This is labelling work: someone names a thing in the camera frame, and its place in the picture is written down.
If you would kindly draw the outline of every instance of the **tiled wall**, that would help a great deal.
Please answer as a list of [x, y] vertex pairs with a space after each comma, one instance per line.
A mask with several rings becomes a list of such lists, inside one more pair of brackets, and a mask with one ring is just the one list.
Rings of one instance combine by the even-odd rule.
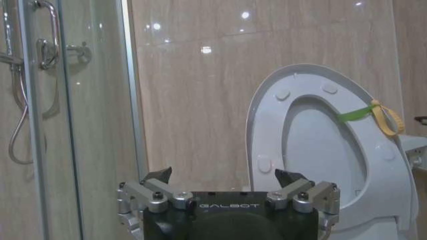
[[[427, 126], [414, 121], [427, 116], [427, 1], [394, 0], [394, 18], [399, 52], [399, 69], [406, 132], [427, 136]], [[421, 199], [419, 240], [427, 240], [427, 171], [415, 171]]]
[[150, 168], [190, 190], [249, 186], [246, 119], [279, 67], [313, 63], [403, 112], [390, 0], [134, 0]]

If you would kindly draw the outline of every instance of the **shower enclosure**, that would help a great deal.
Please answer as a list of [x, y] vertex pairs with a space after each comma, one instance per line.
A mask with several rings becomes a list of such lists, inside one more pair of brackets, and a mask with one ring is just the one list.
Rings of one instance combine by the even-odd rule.
[[115, 189], [147, 165], [127, 11], [2, 0], [0, 239], [129, 238]]

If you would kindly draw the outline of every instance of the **green strap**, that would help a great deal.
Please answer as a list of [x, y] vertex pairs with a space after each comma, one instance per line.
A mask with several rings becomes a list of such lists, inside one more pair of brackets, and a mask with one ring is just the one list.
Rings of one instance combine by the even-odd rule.
[[338, 120], [341, 122], [349, 122], [349, 121], [357, 121], [357, 120], [361, 120], [366, 117], [367, 114], [371, 113], [371, 110], [373, 108], [375, 108], [377, 106], [379, 106], [378, 104], [375, 105], [370, 105], [369, 107], [366, 108], [362, 108], [359, 110], [355, 110], [355, 111], [351, 111], [349, 113], [345, 113], [345, 114], [339, 114], [338, 115]]

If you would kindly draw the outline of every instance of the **screw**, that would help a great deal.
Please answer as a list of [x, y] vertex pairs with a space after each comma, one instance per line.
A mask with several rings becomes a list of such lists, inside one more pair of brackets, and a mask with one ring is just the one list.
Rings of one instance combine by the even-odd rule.
[[299, 194], [298, 194], [298, 198], [301, 200], [309, 200], [309, 193], [302, 191]]
[[161, 191], [157, 191], [154, 194], [153, 194], [153, 199], [154, 200], [162, 200], [163, 199], [163, 193]]

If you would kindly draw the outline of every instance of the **toilet lid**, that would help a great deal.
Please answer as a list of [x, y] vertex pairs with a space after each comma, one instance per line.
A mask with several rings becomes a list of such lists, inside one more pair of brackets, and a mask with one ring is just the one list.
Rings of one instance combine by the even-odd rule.
[[[338, 121], [338, 114], [366, 108], [371, 101], [363, 88], [338, 72], [298, 64], [266, 79], [249, 111], [253, 190], [281, 189], [275, 169], [299, 172], [317, 183], [337, 183], [341, 229], [394, 216], [402, 217], [402, 228], [410, 225], [413, 175], [395, 142], [371, 116]], [[374, 199], [385, 203], [374, 204]]]

